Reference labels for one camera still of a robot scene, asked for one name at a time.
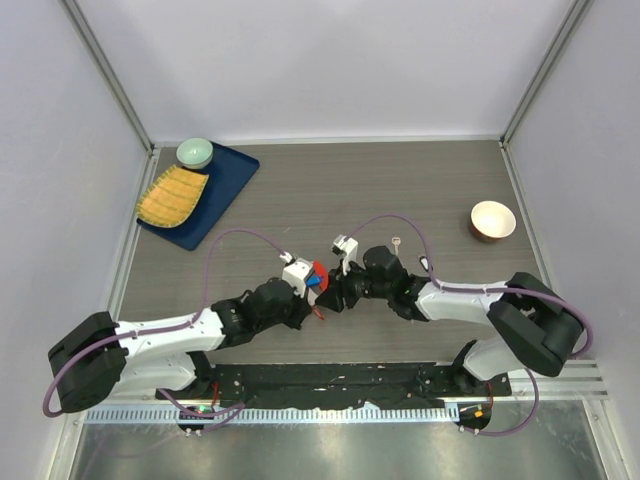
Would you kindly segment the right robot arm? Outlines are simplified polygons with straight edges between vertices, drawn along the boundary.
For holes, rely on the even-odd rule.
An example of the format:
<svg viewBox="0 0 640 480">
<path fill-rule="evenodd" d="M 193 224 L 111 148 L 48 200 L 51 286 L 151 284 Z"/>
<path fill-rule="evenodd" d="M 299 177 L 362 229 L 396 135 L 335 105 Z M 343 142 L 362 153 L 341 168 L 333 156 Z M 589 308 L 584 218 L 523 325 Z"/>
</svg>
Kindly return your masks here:
<svg viewBox="0 0 640 480">
<path fill-rule="evenodd" d="M 351 309 L 361 299 L 379 299 L 405 320 L 492 327 L 495 337 L 471 342 L 456 358 L 451 380 L 465 395 L 513 370 L 558 376 L 585 330 L 564 300 L 525 272 L 485 285 L 437 283 L 409 273 L 387 247 L 377 246 L 365 252 L 361 264 L 342 262 L 327 278 L 317 303 L 334 312 Z"/>
</svg>

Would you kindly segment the blue key tag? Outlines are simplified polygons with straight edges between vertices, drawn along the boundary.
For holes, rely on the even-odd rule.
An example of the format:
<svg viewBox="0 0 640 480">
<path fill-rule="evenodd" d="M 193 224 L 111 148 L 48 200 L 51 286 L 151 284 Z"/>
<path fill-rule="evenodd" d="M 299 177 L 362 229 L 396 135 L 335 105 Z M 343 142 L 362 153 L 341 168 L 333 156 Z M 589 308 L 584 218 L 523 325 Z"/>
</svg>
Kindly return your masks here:
<svg viewBox="0 0 640 480">
<path fill-rule="evenodd" d="M 312 275 L 306 280 L 306 286 L 309 288 L 320 286 L 323 281 L 324 277 L 322 275 Z"/>
</svg>

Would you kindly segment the grey keyring holder red handle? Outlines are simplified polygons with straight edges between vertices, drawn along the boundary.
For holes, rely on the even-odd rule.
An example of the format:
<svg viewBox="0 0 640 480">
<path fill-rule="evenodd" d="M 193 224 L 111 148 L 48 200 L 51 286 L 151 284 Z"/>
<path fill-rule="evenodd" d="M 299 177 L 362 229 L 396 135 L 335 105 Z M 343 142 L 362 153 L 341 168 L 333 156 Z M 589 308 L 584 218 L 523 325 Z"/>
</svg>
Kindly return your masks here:
<svg viewBox="0 0 640 480">
<path fill-rule="evenodd" d="M 328 285 L 329 278 L 326 268 L 319 261 L 314 260 L 311 265 L 310 274 L 305 280 L 305 286 L 307 287 L 307 300 L 311 306 L 312 313 L 320 320 L 324 320 L 325 316 L 316 305 L 316 301 L 319 296 L 325 292 Z"/>
</svg>

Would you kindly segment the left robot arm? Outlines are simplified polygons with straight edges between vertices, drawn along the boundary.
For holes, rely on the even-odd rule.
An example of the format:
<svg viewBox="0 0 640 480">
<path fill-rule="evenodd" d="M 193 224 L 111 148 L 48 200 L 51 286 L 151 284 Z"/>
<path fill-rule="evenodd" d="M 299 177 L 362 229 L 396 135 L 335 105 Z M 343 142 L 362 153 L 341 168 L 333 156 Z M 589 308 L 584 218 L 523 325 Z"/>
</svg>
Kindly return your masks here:
<svg viewBox="0 0 640 480">
<path fill-rule="evenodd" d="M 54 380 L 45 397 L 57 397 L 63 414 L 148 389 L 203 398 L 213 385 L 205 353 L 246 344 L 278 324 L 300 328 L 325 287 L 323 277 L 300 286 L 272 278 L 198 313 L 147 323 L 94 313 L 49 350 Z"/>
</svg>

